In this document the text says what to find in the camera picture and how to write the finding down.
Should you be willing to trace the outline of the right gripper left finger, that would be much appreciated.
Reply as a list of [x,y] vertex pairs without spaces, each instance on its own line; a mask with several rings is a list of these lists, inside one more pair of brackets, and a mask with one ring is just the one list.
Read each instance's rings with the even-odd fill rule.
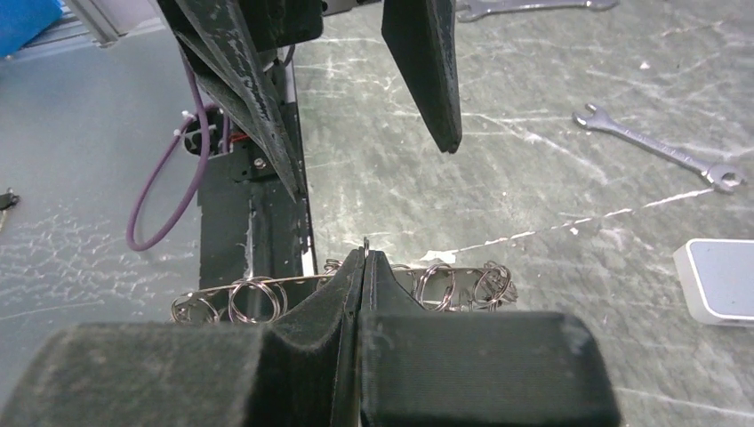
[[[345,260],[365,270],[365,250]],[[4,426],[356,426],[345,277],[259,325],[82,324],[54,334]]]

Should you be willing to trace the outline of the small silver wrench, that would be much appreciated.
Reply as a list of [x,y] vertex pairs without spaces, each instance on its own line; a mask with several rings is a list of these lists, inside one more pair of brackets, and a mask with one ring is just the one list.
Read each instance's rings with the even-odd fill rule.
[[715,163],[694,157],[681,149],[671,147],[643,133],[631,130],[627,126],[614,121],[604,108],[596,104],[586,103],[584,108],[589,112],[586,116],[578,112],[572,113],[572,120],[580,128],[614,135],[645,151],[665,158],[694,172],[715,191],[732,194],[735,186],[744,185],[748,182],[746,174],[734,165]]

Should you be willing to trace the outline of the grey plastic box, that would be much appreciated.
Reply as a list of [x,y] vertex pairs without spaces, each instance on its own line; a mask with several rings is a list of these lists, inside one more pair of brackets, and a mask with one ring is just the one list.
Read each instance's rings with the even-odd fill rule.
[[691,317],[711,326],[753,327],[753,241],[693,238],[673,254]]

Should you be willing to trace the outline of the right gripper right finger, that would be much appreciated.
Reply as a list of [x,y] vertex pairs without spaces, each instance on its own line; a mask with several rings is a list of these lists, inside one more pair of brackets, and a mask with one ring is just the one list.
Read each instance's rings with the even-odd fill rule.
[[364,426],[617,426],[598,343],[553,311],[425,310],[369,253],[359,312]]

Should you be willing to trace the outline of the large silver wrench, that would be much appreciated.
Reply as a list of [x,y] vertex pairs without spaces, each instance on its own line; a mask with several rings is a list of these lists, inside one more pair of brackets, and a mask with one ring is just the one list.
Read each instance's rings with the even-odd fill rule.
[[456,7],[456,19],[462,23],[480,20],[485,16],[509,12],[533,12],[559,8],[585,8],[594,12],[607,11],[619,0],[506,0],[462,1]]

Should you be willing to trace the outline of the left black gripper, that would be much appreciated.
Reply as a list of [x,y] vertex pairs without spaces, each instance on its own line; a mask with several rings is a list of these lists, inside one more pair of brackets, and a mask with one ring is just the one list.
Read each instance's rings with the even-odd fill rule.
[[[250,135],[287,192],[303,193],[281,113],[283,96],[263,52],[319,38],[320,0],[159,1],[157,7],[197,81]],[[381,34],[430,135],[443,153],[461,145],[452,0],[385,0]]]

